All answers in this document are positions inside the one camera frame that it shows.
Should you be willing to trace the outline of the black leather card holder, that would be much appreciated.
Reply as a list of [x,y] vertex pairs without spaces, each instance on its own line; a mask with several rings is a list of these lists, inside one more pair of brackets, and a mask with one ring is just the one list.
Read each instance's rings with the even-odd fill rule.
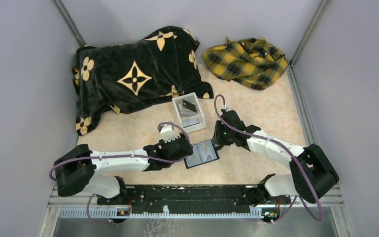
[[193,145],[193,153],[184,159],[186,169],[201,166],[219,160],[216,147],[211,140]]

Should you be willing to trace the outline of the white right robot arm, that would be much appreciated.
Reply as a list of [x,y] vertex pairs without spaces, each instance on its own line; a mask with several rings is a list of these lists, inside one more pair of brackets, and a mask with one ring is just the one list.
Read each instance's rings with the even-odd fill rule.
[[281,195],[297,195],[316,204],[338,183],[339,176],[320,146],[284,142],[257,126],[246,126],[233,109],[220,112],[213,136],[217,145],[236,145],[290,169],[288,175],[271,174],[260,182],[258,197],[263,203],[272,203]]

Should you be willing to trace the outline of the white plastic card tray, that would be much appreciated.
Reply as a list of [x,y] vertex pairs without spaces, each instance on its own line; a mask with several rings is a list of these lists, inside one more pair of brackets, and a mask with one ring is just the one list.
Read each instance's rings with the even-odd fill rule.
[[204,112],[195,92],[172,98],[180,126],[186,133],[207,127]]

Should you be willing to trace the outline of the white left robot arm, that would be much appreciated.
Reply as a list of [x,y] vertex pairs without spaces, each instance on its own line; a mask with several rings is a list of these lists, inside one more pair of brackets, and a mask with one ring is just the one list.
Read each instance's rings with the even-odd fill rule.
[[57,159],[49,177],[57,184],[58,195],[68,197],[80,192],[96,194],[116,204],[127,201],[124,180],[110,177],[120,171],[160,171],[192,155],[193,145],[184,134],[157,144],[126,152],[98,152],[81,144]]

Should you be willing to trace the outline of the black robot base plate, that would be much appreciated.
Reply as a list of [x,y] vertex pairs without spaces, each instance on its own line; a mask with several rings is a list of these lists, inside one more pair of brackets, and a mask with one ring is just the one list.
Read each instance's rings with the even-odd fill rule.
[[259,185],[134,185],[114,198],[97,198],[98,205],[126,205],[133,214],[160,214],[165,206],[171,214],[247,214],[257,205],[290,202]]

